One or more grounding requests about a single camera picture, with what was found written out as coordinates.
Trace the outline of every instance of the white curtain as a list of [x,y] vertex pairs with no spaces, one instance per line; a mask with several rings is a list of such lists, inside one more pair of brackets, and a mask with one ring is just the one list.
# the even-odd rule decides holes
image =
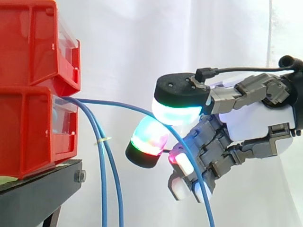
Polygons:
[[[115,100],[150,109],[155,82],[161,75],[195,71],[198,67],[264,67],[268,59],[275,63],[282,52],[289,53],[290,46],[284,40],[275,41],[276,30],[272,28],[269,33],[269,1],[57,2],[62,17],[81,40],[82,90],[77,97]],[[289,2],[280,0],[274,5],[282,9]],[[208,226],[203,204],[197,204],[193,196],[176,202],[168,191],[172,168],[165,155],[151,170],[136,167],[126,159],[125,148],[143,116],[114,107],[92,106],[92,110],[107,136],[112,137],[110,145],[123,190],[125,226]],[[78,158],[83,159],[87,181],[63,205],[59,227],[101,226],[98,154],[83,114],[79,130]],[[187,130],[180,129],[182,134]],[[291,166],[294,157],[287,158],[285,166]],[[285,169],[286,175],[295,171]],[[116,191],[108,162],[107,176],[108,226],[117,227]],[[295,179],[291,182],[299,189]],[[249,160],[233,167],[217,181],[211,206],[217,227],[301,226],[279,157]]]

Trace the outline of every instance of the red plastic bin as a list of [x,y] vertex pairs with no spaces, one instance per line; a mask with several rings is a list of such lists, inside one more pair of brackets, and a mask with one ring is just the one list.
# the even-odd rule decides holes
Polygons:
[[80,90],[80,43],[54,0],[0,0],[0,86]]
[[78,108],[45,87],[0,87],[0,176],[46,171],[77,154]]

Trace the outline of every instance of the green led light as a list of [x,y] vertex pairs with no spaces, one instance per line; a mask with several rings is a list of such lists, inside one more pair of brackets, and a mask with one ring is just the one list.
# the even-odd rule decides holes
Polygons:
[[163,151],[168,137],[169,131],[160,122],[147,116],[137,126],[131,143],[138,150],[157,156]]
[[152,112],[155,117],[162,123],[167,125],[183,125],[190,124],[197,119],[202,111],[202,107],[186,107],[186,108],[173,108],[164,106],[153,100]]

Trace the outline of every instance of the blue cable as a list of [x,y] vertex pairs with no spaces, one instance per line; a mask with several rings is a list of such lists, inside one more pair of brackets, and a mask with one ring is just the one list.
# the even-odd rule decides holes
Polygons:
[[[119,103],[119,102],[102,101],[102,100],[91,100],[91,99],[78,99],[78,100],[82,103],[119,106],[119,107],[122,107],[122,108],[134,110],[134,111],[137,111],[137,112],[140,112],[140,113],[143,113],[143,114],[146,114],[150,117],[155,118],[154,115],[151,112],[149,112],[147,110],[144,110],[142,108],[133,106],[133,105],[128,105],[128,104]],[[182,144],[182,146],[185,149],[185,152],[187,154],[187,157],[188,157],[189,161],[191,162],[192,166],[194,167],[195,173],[198,177],[198,181],[199,181],[199,184],[200,184],[200,187],[201,187],[206,212],[207,212],[207,215],[208,215],[209,224],[210,224],[210,227],[214,227],[215,226],[214,225],[214,218],[213,218],[212,210],[211,210],[210,203],[209,203],[209,200],[208,200],[208,197],[207,197],[206,189],[205,189],[205,186],[204,186],[204,180],[203,180],[203,177],[202,177],[202,173],[201,173],[198,165],[196,164],[195,158],[193,157],[192,153],[190,152],[189,147],[183,141],[183,139],[179,136],[179,134],[171,126],[168,126],[168,125],[165,125],[165,126],[173,134],[173,136],[178,140],[178,142],[180,144]]]
[[[65,97],[66,101],[74,103],[85,113],[89,122],[93,128],[97,141],[101,140],[101,136],[99,134],[98,128],[96,126],[96,122],[93,116],[90,114],[89,109],[80,101],[72,98]],[[102,227],[107,227],[107,183],[106,183],[106,169],[105,169],[105,161],[104,161],[104,151],[102,148],[102,143],[97,142],[98,151],[99,151],[99,159],[100,159],[100,171],[101,171],[101,206],[102,206]]]
[[[97,121],[95,115],[93,114],[93,112],[88,108],[90,114],[92,115],[92,117],[95,120],[95,123],[98,127],[99,133],[101,135],[101,138],[106,138],[106,135],[104,133],[104,131],[102,130],[99,122]],[[117,171],[117,167],[115,164],[115,160],[113,157],[113,153],[110,149],[110,146],[108,144],[107,141],[104,141],[104,146],[105,146],[105,150],[107,152],[108,155],[108,159],[110,162],[110,166],[112,168],[112,172],[114,175],[114,180],[115,180],[115,185],[116,185],[116,192],[117,192],[117,198],[118,198],[118,209],[119,209],[119,226],[120,227],[124,227],[124,209],[123,209],[123,198],[122,198],[122,190],[121,190],[121,184],[120,184],[120,179],[119,179],[119,175],[118,175],[118,171]]]

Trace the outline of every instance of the dark metal table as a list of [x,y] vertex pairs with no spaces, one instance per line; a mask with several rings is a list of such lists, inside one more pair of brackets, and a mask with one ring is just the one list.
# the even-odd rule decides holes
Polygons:
[[55,227],[61,205],[85,181],[82,160],[25,180],[0,185],[0,227]]

